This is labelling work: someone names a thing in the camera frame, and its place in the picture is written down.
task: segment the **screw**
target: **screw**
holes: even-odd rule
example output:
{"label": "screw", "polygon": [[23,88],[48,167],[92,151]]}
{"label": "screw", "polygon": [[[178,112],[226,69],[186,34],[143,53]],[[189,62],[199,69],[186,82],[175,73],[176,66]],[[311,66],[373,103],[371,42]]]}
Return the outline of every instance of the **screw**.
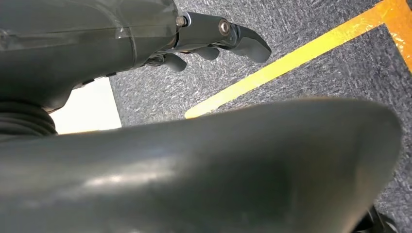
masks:
{"label": "screw", "polygon": [[176,26],[185,27],[187,25],[186,18],[184,16],[176,17]]}
{"label": "screw", "polygon": [[219,31],[222,35],[229,35],[230,23],[226,19],[222,19],[219,22]]}

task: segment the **curved gray surface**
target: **curved gray surface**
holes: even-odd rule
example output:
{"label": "curved gray surface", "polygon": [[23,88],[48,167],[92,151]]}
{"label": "curved gray surface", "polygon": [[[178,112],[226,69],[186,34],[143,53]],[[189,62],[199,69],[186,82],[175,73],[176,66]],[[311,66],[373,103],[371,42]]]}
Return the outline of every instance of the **curved gray surface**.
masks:
{"label": "curved gray surface", "polygon": [[349,232],[389,180],[387,108],[314,99],[0,143],[2,233]]}

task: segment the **yellow floor marking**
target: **yellow floor marking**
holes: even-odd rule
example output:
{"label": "yellow floor marking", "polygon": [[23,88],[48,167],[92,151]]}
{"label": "yellow floor marking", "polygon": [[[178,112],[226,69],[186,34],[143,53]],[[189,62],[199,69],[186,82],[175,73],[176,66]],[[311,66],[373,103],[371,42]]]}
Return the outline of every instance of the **yellow floor marking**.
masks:
{"label": "yellow floor marking", "polygon": [[[403,14],[407,18],[399,20]],[[330,51],[331,49],[360,36],[371,29],[387,23],[394,41],[411,69],[411,11],[405,0],[384,0],[375,7],[354,17],[335,29],[310,41],[295,51],[276,60],[263,69],[227,87],[216,95],[192,107],[185,118],[194,118],[208,113],[219,106],[236,99],[282,74]]]}
{"label": "yellow floor marking", "polygon": [[412,11],[406,0],[384,0],[377,5],[409,71],[412,71]]}

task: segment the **robotic hand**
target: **robotic hand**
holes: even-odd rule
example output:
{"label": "robotic hand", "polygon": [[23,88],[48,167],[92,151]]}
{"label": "robotic hand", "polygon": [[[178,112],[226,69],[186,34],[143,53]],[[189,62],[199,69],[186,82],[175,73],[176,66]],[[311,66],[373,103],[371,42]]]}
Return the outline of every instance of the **robotic hand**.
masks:
{"label": "robotic hand", "polygon": [[145,65],[182,71],[186,63],[174,53],[213,60],[218,49],[259,63],[271,55],[256,32],[181,13],[172,0],[2,0],[0,100],[50,112],[97,77]]}

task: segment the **white surface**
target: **white surface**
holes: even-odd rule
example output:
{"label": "white surface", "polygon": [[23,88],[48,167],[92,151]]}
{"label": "white surface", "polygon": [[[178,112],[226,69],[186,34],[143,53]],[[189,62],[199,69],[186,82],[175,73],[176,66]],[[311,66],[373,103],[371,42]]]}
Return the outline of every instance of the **white surface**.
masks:
{"label": "white surface", "polygon": [[121,127],[108,78],[98,79],[73,90],[66,105],[50,116],[59,134]]}

